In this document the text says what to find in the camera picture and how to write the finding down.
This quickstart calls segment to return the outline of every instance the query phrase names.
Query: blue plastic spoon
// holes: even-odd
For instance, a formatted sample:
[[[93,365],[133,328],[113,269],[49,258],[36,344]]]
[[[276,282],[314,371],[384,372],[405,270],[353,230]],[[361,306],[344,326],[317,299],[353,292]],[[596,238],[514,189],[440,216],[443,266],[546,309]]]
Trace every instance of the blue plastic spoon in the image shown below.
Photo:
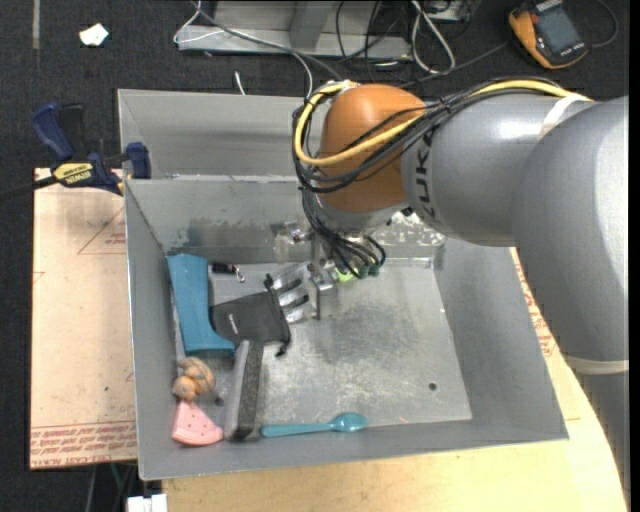
[[[264,425],[260,433],[264,437],[293,436],[296,434],[308,434],[310,432],[324,432],[335,430],[336,432],[355,432],[369,425],[367,418],[355,412],[338,414],[328,423],[309,423],[301,425]]]

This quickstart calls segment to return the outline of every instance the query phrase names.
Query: black carpet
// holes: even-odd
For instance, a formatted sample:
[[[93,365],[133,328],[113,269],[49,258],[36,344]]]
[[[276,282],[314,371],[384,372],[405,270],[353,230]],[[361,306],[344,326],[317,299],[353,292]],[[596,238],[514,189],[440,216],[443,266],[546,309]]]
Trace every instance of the black carpet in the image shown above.
[[[445,77],[426,82],[414,92],[438,97],[483,80],[535,75],[596,100],[629,92],[630,2],[606,0],[619,23],[616,39],[594,49],[576,65],[547,71],[517,51],[506,13],[519,0],[484,0],[464,32],[448,35],[459,63],[508,41],[491,56]],[[33,1],[0,3],[0,193],[30,183],[31,170],[48,166],[52,153],[33,133],[29,118],[50,101],[85,105],[86,137],[102,141],[106,154],[119,151],[116,92],[118,88],[197,90],[238,94],[234,71],[247,94],[302,96],[304,71],[290,56],[186,55],[172,42],[175,30],[192,14],[189,2],[158,0],[41,0],[40,50],[33,49]],[[576,26],[591,42],[606,40],[614,24],[596,0],[565,2]],[[86,48],[78,32],[102,23],[111,37],[102,48]],[[446,60],[437,56],[434,64]],[[368,81],[366,69],[328,60],[343,76]],[[315,83],[331,76],[312,66]],[[420,76],[415,69],[374,72],[392,82]],[[84,510],[92,468],[30,472],[29,346],[33,201],[25,195],[0,203],[0,510]],[[96,492],[108,494],[109,489]],[[109,509],[109,506],[97,510]]]

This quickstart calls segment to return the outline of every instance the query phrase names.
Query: pink sponge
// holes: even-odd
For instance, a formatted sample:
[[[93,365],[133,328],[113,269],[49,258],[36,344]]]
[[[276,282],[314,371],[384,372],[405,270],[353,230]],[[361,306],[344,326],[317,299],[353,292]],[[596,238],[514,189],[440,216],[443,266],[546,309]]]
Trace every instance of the pink sponge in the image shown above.
[[[220,441],[224,434],[193,402],[180,400],[171,439],[184,444],[202,446]]]

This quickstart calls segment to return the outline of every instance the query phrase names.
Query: yellow cable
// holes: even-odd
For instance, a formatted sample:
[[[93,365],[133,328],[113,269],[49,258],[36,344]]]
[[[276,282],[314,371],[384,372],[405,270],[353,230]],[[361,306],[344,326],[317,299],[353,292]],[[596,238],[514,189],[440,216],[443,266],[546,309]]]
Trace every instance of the yellow cable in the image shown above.
[[[349,82],[349,81],[341,82],[339,84],[331,84],[327,87],[324,87],[323,89],[320,89],[318,93],[315,94],[311,98],[311,100],[307,103],[302,113],[300,114],[300,118],[298,119],[298,123],[296,124],[296,128],[294,131],[294,138],[293,138],[294,150],[295,150],[296,156],[300,159],[301,162],[304,162],[309,165],[315,165],[318,167],[323,165],[332,165],[339,162],[343,162],[348,158],[351,158],[352,156],[355,156],[357,154],[363,153],[364,151],[371,149],[377,144],[381,144],[391,140],[397,134],[401,133],[403,130],[405,130],[406,128],[411,126],[413,123],[415,123],[418,119],[420,119],[420,117],[415,117],[413,119],[410,119],[409,121],[405,121],[404,123],[394,126],[393,128],[390,128],[376,135],[375,137],[372,137],[370,139],[365,140],[364,142],[361,142],[357,146],[349,148],[340,153],[336,153],[335,155],[331,155],[324,158],[312,158],[306,155],[302,149],[302,128],[303,126],[306,125],[306,122],[309,119],[309,116],[311,115],[311,113],[316,109],[317,107],[316,100],[322,99],[326,94],[336,93],[348,87],[352,87],[353,85],[356,85],[356,84],[354,82]],[[492,85],[488,85],[487,87],[483,87],[479,91],[476,91],[475,93],[473,93],[471,96],[477,96],[478,94],[485,94],[489,92],[500,91],[503,89],[536,90],[536,91],[544,92],[544,93],[551,94],[553,96],[558,96],[558,97],[566,97],[573,94],[573,95],[579,96],[582,101],[593,101],[590,98],[583,96],[581,94],[567,91],[566,89],[562,89],[561,87],[556,87],[554,85],[551,85],[545,82],[537,82],[535,80],[505,80],[503,82],[498,82]]]
[[[302,150],[302,127],[305,126],[307,119],[309,118],[309,115],[315,110],[317,106],[315,100],[322,98],[325,94],[337,92],[352,85],[353,85],[353,82],[344,82],[344,83],[325,87],[321,89],[318,92],[318,94],[314,95],[311,98],[311,100],[307,103],[305,108],[303,109],[302,113],[300,114],[300,118],[298,119],[298,123],[296,124],[296,129],[295,129],[294,138],[293,138],[293,144],[294,144],[296,156],[300,159],[301,162],[304,162],[309,165],[317,165],[317,166],[331,165],[331,164],[343,162],[344,160],[351,158],[352,156],[363,153],[364,151],[375,146],[376,144],[387,142],[388,140],[392,139],[397,134],[401,133],[405,128],[411,126],[413,123],[415,123],[419,119],[419,117],[415,117],[413,119],[410,119],[409,121],[405,121],[404,123],[394,126],[393,128],[390,128],[389,130],[386,130],[385,132],[380,133],[371,139],[367,139],[366,141],[361,142],[357,146],[354,146],[352,148],[347,149],[346,151],[342,151],[341,153],[337,153],[332,156],[328,156],[325,158],[312,158],[310,156],[307,156]]]
[[[576,96],[579,96],[582,101],[593,101],[592,99],[587,98],[582,94],[567,91],[566,89],[562,89],[561,87],[556,87],[555,85],[547,84],[545,82],[536,82],[535,80],[505,80],[504,82],[498,82],[492,85],[488,85],[487,87],[483,87],[479,91],[474,92],[471,96],[477,96],[478,94],[484,94],[487,92],[500,91],[502,89],[532,89],[536,91],[546,92],[547,94],[551,94],[553,96],[559,96],[561,98],[575,94]]]

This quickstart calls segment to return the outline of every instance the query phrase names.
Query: small shell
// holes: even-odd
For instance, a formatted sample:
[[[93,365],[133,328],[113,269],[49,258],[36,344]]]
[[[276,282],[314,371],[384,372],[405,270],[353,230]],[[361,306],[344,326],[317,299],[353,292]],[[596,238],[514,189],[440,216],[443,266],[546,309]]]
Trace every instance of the small shell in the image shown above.
[[[178,361],[178,366],[184,370],[187,377],[191,377],[197,386],[199,395],[211,393],[216,387],[216,379],[211,369],[197,357],[187,357]]]
[[[173,387],[171,391],[178,398],[183,398],[187,402],[191,402],[198,394],[198,384],[191,377],[183,375],[173,381]]]

